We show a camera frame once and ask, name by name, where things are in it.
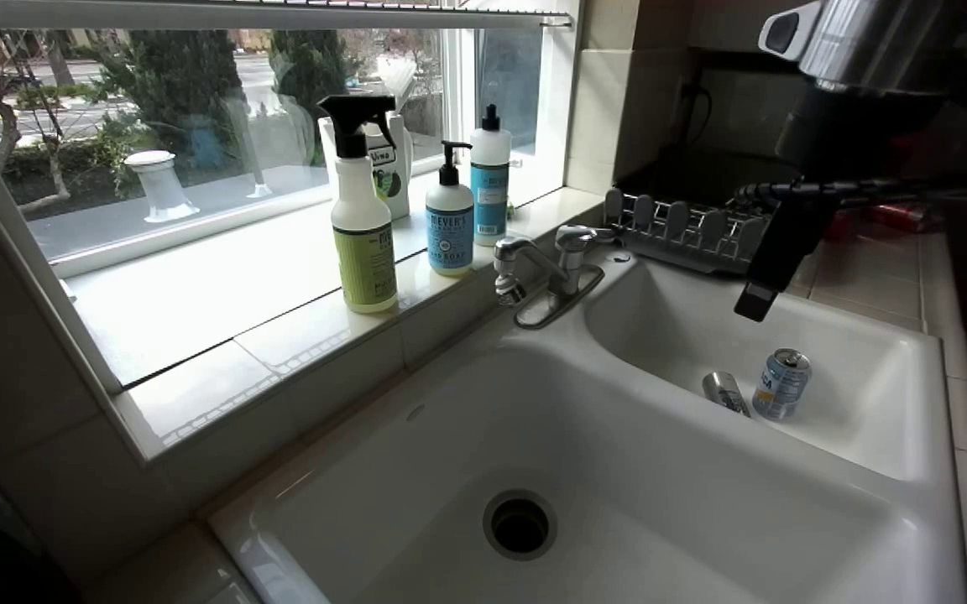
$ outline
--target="window sill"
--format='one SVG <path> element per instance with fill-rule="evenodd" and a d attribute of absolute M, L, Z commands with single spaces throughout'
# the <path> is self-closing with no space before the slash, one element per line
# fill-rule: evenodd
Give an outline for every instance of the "window sill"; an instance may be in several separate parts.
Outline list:
<path fill-rule="evenodd" d="M 552 230 L 554 225 L 591 211 L 594 206 L 599 206 L 599 194 L 568 190 L 568 189 L 534 199 L 517 208 L 509 222 L 509 235 L 536 238 Z M 292 225 L 285 222 L 287 218 L 255 225 L 258 238 L 264 229 L 272 238 L 277 238 L 277 229 L 292 230 Z M 168 452 L 170 445 L 186 443 L 188 437 L 202 433 L 215 420 L 228 416 L 230 409 L 247 407 L 247 398 L 274 388 L 287 374 L 311 368 L 324 355 L 358 343 L 379 326 L 395 326 L 410 308 L 425 305 L 431 299 L 449 289 L 460 289 L 469 279 L 487 279 L 483 270 L 489 270 L 489 252 L 475 248 L 472 266 L 475 267 L 466 279 L 449 283 L 431 267 L 425 252 L 416 252 L 395 266 L 398 305 L 389 315 L 351 315 L 341 305 L 340 291 L 316 296 L 304 305 L 296 305 L 262 326 L 238 333 L 236 339 L 226 339 L 139 381 L 134 388 L 115 398 L 115 414 L 121 427 L 128 430 L 128 437 L 134 438 L 139 452 L 143 458 L 154 458 Z M 238 299 L 247 305 L 258 305 L 258 299 L 247 291 L 258 291 L 258 289 L 244 289 L 238 291 Z"/>

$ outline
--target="window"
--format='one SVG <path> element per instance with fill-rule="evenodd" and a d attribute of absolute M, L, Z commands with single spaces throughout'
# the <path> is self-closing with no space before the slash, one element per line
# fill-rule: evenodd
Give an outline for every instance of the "window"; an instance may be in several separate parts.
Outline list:
<path fill-rule="evenodd" d="M 43 289 L 69 291 L 50 299 L 109 391 L 337 289 L 324 93 L 395 98 L 412 208 L 481 104 L 517 131 L 512 199 L 562 185 L 573 0 L 424 3 L 0 0 L 0 222 Z M 421 225 L 395 222 L 398 258 Z"/>

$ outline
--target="white sink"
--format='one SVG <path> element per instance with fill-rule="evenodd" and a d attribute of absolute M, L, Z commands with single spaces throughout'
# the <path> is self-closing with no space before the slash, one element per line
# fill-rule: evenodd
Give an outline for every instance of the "white sink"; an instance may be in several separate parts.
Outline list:
<path fill-rule="evenodd" d="M 508 311 L 489 318 L 215 511 L 215 532 L 262 597 L 274 604 L 964 601 L 950 465 L 937 465 L 941 472 L 928 465 L 928 481 L 893 481 L 884 465 L 839 458 L 839 450 L 780 437 L 666 381 L 687 378 L 699 367 L 670 362 L 675 368 L 650 374 L 643 362 L 618 360 L 622 348 L 612 355 L 585 321 L 600 333 L 599 311 L 623 299 L 623 289 L 650 296 L 643 286 L 650 267 L 613 275 L 609 266 L 609 270 L 587 303 L 594 318 L 573 308 L 545 333 L 512 333 Z M 662 315 L 640 311 L 643 336 L 649 326 L 667 333 L 654 326 Z M 904 407 L 900 416 L 928 421 L 913 414 L 923 409 Z M 917 437 L 906 443 L 913 452 L 884 456 L 904 458 L 887 464 L 891 472 L 911 475 L 933 458 L 919 452 Z M 530 492 L 548 511 L 552 539 L 530 557 L 494 547 L 487 518 L 503 492 Z"/>
<path fill-rule="evenodd" d="M 638 260 L 591 299 L 587 333 L 618 360 L 700 391 L 710 368 L 751 398 L 776 348 L 800 348 L 811 378 L 788 421 L 801 443 L 896 481 L 950 464 L 941 344 L 930 336 L 780 296 L 766 321 L 732 311 L 737 286 Z"/>

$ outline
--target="bottle label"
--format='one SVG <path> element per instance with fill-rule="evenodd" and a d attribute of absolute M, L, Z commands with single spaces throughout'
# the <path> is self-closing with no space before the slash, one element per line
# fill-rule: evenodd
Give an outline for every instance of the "bottle label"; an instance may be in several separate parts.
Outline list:
<path fill-rule="evenodd" d="M 425 208 L 425 254 L 432 267 L 466 267 L 472 260 L 472 211 Z"/>
<path fill-rule="evenodd" d="M 509 165 L 472 165 L 469 189 L 475 208 L 475 235 L 499 238 L 508 235 L 508 206 L 509 206 Z"/>
<path fill-rule="evenodd" d="M 389 225 L 377 230 L 340 230 L 340 275 L 349 305 L 379 305 L 395 296 Z"/>

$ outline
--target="trigger spray bottle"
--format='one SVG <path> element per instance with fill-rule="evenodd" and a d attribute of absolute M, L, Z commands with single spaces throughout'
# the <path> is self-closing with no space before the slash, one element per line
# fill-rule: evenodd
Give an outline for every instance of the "trigger spray bottle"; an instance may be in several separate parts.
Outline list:
<path fill-rule="evenodd" d="M 377 124 L 391 144 L 383 114 L 391 98 L 324 98 L 320 104 L 337 131 L 337 201 L 332 235 L 340 248 L 341 299 L 351 311 L 387 311 L 395 305 L 389 208 L 377 199 L 371 165 L 365 160 L 362 124 Z"/>

